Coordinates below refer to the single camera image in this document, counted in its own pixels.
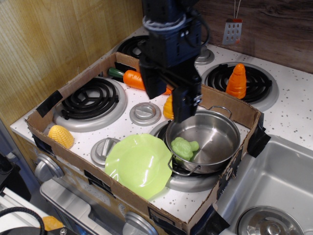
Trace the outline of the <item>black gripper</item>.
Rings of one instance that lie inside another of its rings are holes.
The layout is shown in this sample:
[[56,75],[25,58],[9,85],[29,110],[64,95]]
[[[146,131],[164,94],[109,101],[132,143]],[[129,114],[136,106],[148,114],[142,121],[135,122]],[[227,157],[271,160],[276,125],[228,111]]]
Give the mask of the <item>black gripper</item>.
[[140,72],[149,99],[175,88],[174,122],[194,116],[201,103],[200,76],[194,67],[200,53],[202,19],[198,14],[162,18],[145,15],[143,26],[149,39],[138,44],[142,51]]

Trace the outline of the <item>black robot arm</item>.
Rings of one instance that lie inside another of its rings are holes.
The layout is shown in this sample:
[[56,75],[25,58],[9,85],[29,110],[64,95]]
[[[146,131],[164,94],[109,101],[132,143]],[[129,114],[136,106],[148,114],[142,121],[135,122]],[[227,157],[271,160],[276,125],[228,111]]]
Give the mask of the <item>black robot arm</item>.
[[148,39],[138,43],[140,72],[150,99],[172,88],[174,121],[195,115],[201,77],[195,60],[201,51],[201,17],[194,0],[144,0]]

